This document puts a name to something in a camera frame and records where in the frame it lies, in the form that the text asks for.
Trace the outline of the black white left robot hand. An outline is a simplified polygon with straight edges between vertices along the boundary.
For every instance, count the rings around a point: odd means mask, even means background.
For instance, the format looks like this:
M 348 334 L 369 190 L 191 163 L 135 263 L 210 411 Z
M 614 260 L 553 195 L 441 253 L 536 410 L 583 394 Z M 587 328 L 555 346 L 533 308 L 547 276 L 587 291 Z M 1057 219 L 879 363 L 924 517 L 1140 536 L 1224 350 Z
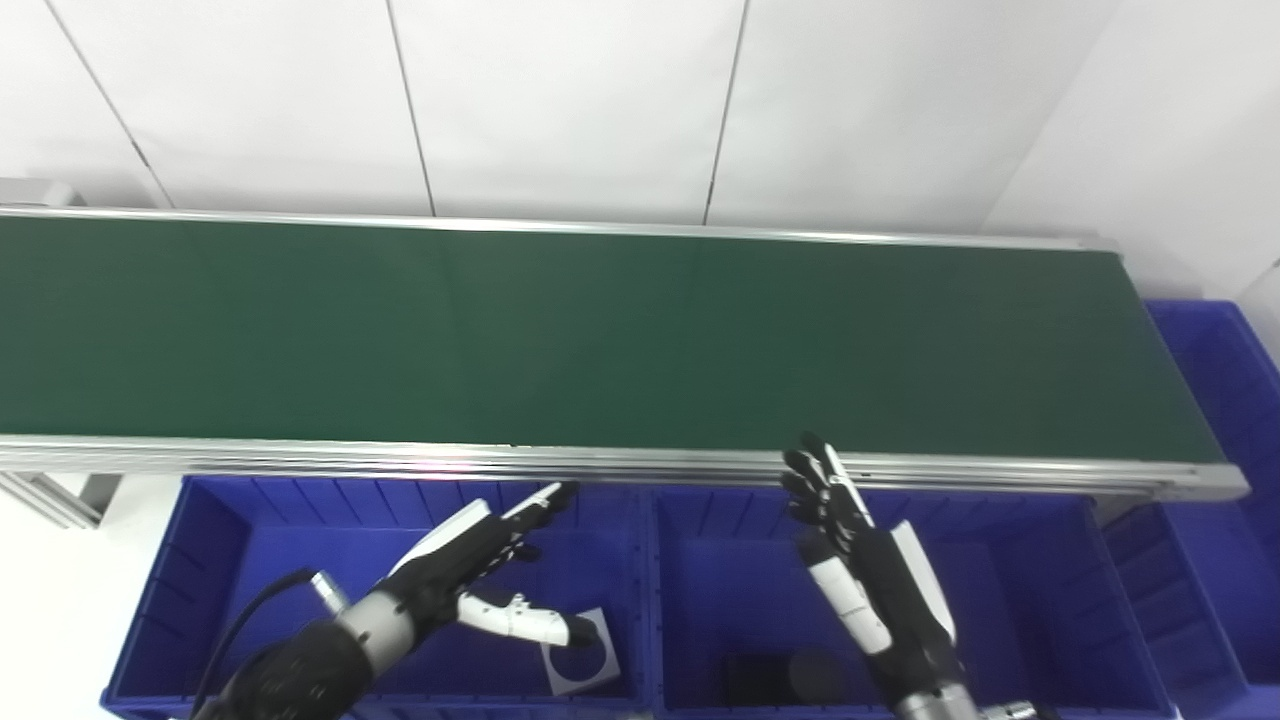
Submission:
M 549 525 L 577 493 L 576 482 L 550 483 L 503 514 L 477 498 L 421 538 L 374 588 L 390 597 L 396 614 L 407 618 L 408 650 L 452 623 L 539 644 L 595 644 L 600 632 L 585 618 L 535 606 L 521 593 L 499 603 L 471 588 L 513 559 L 539 559 L 527 536 Z

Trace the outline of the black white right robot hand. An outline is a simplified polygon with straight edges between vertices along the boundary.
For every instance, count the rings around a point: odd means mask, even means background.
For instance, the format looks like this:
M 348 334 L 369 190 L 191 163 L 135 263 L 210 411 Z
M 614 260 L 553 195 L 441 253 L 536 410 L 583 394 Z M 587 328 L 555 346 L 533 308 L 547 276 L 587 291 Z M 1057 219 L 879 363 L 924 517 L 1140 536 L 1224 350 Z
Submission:
M 910 521 L 876 524 L 835 447 L 804 432 L 783 452 L 799 556 L 899 717 L 975 715 L 945 593 Z

